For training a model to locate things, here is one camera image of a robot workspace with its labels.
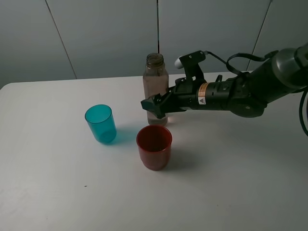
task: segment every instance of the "white table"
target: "white table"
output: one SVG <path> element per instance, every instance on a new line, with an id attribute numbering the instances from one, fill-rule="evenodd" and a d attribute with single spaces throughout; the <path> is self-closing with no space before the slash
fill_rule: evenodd
<path id="1" fill-rule="evenodd" d="M 172 158 L 159 172 L 143 166 L 135 143 L 147 125 L 142 99 L 141 77 L 14 83 L 0 90 L 0 230 L 308 229 L 300 94 L 269 104 L 259 118 L 170 115 Z M 84 119 L 100 103 L 113 110 L 113 145 L 98 143 Z"/>

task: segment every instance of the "blue plastic cup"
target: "blue plastic cup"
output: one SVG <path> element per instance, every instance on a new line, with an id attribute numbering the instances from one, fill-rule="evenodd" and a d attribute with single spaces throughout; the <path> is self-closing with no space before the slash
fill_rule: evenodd
<path id="1" fill-rule="evenodd" d="M 85 114 L 86 121 L 100 143 L 110 143 L 115 139 L 116 127 L 111 108 L 99 104 L 89 108 Z"/>

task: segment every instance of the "cup rim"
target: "cup rim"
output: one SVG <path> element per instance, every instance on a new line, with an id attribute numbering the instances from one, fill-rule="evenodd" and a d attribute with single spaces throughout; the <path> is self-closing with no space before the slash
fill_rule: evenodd
<path id="1" fill-rule="evenodd" d="M 146 130 L 147 128 L 150 128 L 150 127 L 162 128 L 162 129 L 164 129 L 164 130 L 168 133 L 168 135 L 170 136 L 170 142 L 167 144 L 166 148 L 164 148 L 163 150 L 160 150 L 160 151 L 158 151 L 158 152 L 151 152 L 151 151 L 145 150 L 144 148 L 142 148 L 142 147 L 140 146 L 139 141 L 138 141 L 138 137 L 140 136 L 140 133 L 141 133 L 143 130 Z M 164 126 L 161 126 L 161 125 L 148 125 L 148 126 L 145 126 L 144 128 L 142 128 L 142 129 L 138 132 L 137 137 L 136 137 L 136 143 L 137 143 L 138 147 L 139 147 L 140 149 L 142 149 L 144 152 L 147 152 L 147 153 L 160 153 L 160 152 L 165 151 L 167 148 L 169 148 L 169 147 L 171 146 L 171 144 L 172 144 L 172 134 L 171 134 L 171 132 L 170 132 L 166 127 L 164 127 Z"/>
<path id="2" fill-rule="evenodd" d="M 106 119 L 104 119 L 104 120 L 102 120 L 102 121 L 93 123 L 93 122 L 87 120 L 87 113 L 88 113 L 88 111 L 89 111 L 91 108 L 96 107 L 96 106 L 106 106 L 106 107 L 108 107 L 108 108 L 110 109 L 110 115 L 109 115 Z M 94 106 L 90 107 L 90 108 L 86 111 L 86 113 L 85 113 L 85 120 L 86 120 L 88 123 L 90 123 L 90 124 L 100 124 L 100 123 L 102 123 L 102 122 L 108 120 L 108 119 L 110 118 L 111 115 L 112 115 L 112 109 L 111 109 L 111 107 L 109 107 L 109 106 L 106 105 L 106 104 L 97 104 L 97 105 L 94 105 Z"/>

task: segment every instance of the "cup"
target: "cup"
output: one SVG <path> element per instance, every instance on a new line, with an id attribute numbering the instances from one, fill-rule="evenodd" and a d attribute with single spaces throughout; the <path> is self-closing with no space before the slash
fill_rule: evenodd
<path id="1" fill-rule="evenodd" d="M 140 159 L 144 166 L 153 171 L 162 170 L 169 162 L 172 135 L 160 125 L 149 125 L 137 135 Z"/>
<path id="2" fill-rule="evenodd" d="M 115 139 L 116 127 L 109 106 L 99 104 L 89 108 L 85 119 L 98 142 L 107 144 Z"/>

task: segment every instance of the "orange label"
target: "orange label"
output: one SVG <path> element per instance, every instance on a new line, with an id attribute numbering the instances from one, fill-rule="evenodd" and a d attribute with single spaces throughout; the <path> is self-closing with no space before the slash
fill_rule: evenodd
<path id="1" fill-rule="evenodd" d="M 209 83 L 203 83 L 201 84 L 199 91 L 198 91 L 198 103 L 199 104 L 206 104 L 205 101 L 205 92 L 206 92 L 206 88 L 208 86 Z"/>

